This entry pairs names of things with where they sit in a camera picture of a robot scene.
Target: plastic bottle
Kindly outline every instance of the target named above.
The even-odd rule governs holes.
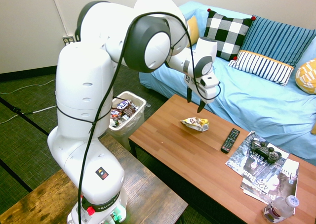
[[[294,213],[294,208],[300,204],[299,200],[290,195],[286,198],[276,198],[262,210],[262,216],[270,223],[279,223]]]

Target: remote control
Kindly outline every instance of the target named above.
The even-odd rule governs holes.
[[[221,151],[224,153],[230,152],[233,144],[235,143],[240,131],[237,129],[232,129],[231,132],[229,133],[228,137],[226,138],[224,144],[221,147]]]

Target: bottle label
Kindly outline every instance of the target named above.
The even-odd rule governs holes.
[[[270,203],[263,209],[263,215],[272,223],[279,223],[286,219],[285,217],[282,217],[277,213],[277,209],[273,206],[272,203]]]

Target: wall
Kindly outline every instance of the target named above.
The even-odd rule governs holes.
[[[73,34],[82,7],[93,0],[56,0]],[[133,7],[137,0],[107,0]],[[173,0],[177,5],[189,0]],[[195,0],[310,29],[316,28],[315,0]],[[64,27],[53,0],[0,0],[0,73],[57,64]]]

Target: chip bag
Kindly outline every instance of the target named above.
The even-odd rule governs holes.
[[[198,117],[195,118],[187,118],[184,120],[181,120],[181,123],[186,125],[187,127],[191,129],[198,130],[200,132],[204,132],[208,130],[208,119],[200,119]]]

